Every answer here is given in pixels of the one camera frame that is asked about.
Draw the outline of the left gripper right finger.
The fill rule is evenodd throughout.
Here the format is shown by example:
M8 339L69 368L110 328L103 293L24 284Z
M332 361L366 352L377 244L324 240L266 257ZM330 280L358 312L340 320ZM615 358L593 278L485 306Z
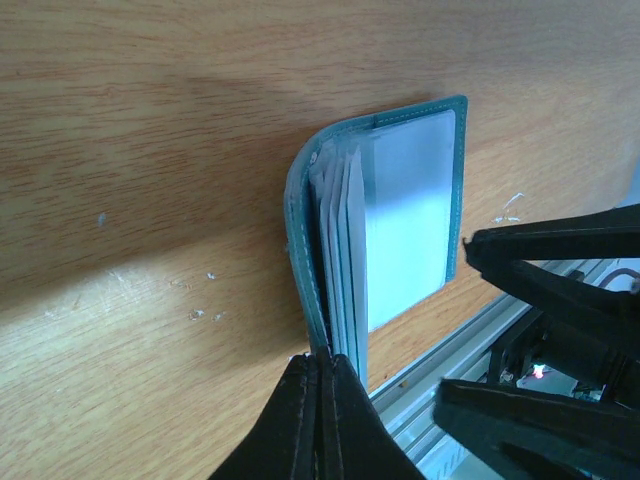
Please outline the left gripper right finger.
M319 353L319 477L422 479L382 423L349 359Z

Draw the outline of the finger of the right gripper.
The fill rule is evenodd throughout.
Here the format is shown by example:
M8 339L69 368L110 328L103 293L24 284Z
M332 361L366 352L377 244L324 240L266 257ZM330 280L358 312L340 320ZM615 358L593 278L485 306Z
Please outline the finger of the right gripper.
M506 479L639 477L639 414L621 407L444 379L433 420Z
M478 230L463 245L485 281L612 348L627 361L627 375L639 377L639 280L613 291L535 264L638 258L638 205Z

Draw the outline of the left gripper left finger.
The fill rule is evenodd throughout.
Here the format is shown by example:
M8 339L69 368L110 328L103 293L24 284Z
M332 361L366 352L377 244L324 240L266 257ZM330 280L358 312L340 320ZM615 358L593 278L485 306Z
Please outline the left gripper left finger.
M212 479L319 479L325 353L296 355L255 424Z

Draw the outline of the teal leather card holder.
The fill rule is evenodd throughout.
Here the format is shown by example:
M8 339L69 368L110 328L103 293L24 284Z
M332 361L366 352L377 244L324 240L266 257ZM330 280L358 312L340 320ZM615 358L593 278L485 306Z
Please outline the teal leather card holder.
M370 334L456 274L468 100L455 95L334 123L289 169L291 267L313 348L368 378Z

